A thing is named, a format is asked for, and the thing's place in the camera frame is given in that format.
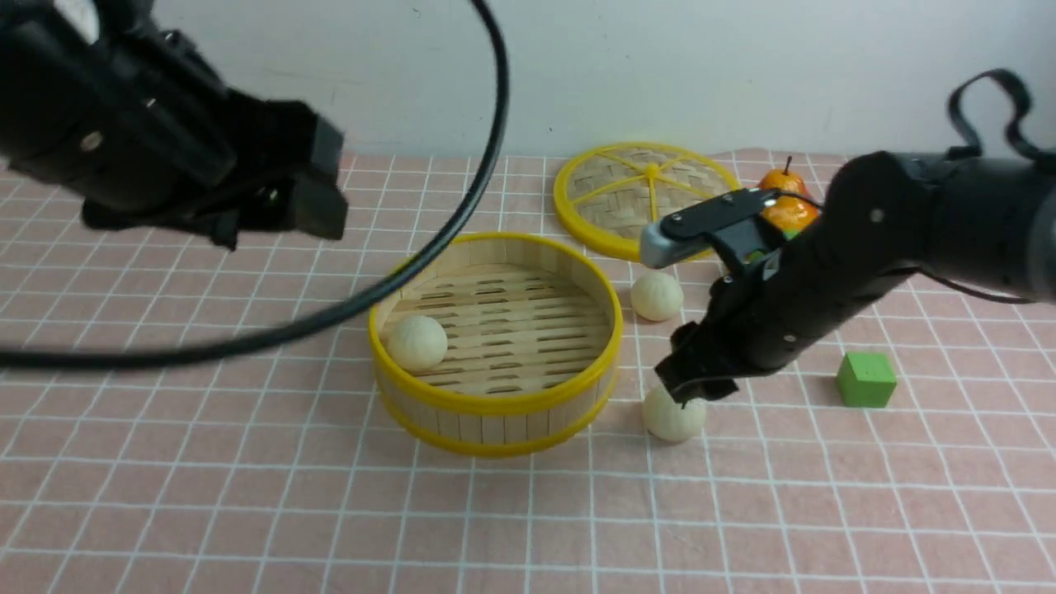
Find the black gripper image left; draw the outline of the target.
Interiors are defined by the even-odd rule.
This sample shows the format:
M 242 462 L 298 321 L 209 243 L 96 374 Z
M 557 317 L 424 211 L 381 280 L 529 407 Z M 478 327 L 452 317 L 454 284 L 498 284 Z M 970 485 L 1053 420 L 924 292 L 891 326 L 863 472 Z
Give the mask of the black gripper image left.
M 338 241 L 348 204 L 338 189 L 342 132 L 295 99 L 260 99 L 230 89 L 223 123 L 235 165 L 209 189 L 173 186 L 167 202 L 120 214 L 87 200 L 82 222 L 95 233 L 155 227 L 188 233 L 234 250 L 240 233 L 302 233 Z

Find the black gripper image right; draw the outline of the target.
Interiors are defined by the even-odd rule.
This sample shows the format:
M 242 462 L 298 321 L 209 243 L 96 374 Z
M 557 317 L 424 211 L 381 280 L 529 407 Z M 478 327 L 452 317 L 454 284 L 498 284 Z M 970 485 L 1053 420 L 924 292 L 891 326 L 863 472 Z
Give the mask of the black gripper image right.
M 700 323 L 679 328 L 655 375 L 682 408 L 723 401 L 738 379 L 780 371 L 892 287 L 890 253 L 795 239 L 714 297 Z

